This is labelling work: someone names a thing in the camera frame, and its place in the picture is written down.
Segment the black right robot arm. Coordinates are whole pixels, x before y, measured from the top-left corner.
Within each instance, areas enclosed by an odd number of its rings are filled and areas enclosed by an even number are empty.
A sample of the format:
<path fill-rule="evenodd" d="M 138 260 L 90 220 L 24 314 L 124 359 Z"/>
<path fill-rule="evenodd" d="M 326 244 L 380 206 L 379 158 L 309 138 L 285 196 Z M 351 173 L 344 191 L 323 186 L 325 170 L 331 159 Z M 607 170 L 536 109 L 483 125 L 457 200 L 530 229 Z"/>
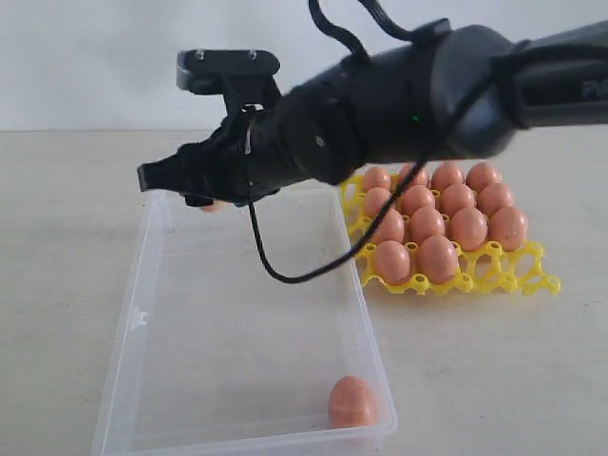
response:
<path fill-rule="evenodd" d="M 414 37 L 286 93 L 268 51 L 181 52 L 178 87 L 221 96 L 227 115 L 205 141 L 142 164 L 141 190 L 242 206 L 302 181 L 338 185 L 368 163 L 485 159 L 519 130 L 607 120 L 605 22 L 519 43 L 446 21 Z"/>

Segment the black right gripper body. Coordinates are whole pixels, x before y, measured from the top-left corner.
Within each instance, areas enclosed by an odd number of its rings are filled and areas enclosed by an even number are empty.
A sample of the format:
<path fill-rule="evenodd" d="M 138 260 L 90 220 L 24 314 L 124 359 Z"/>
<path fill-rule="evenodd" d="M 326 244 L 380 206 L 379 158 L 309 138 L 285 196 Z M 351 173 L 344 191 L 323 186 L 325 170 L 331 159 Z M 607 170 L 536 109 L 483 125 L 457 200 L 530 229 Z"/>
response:
<path fill-rule="evenodd" d="M 185 194 L 246 205 L 307 180 L 345 181 L 361 165 L 354 72 L 327 70 L 269 108 L 246 105 L 202 142 L 181 146 Z"/>

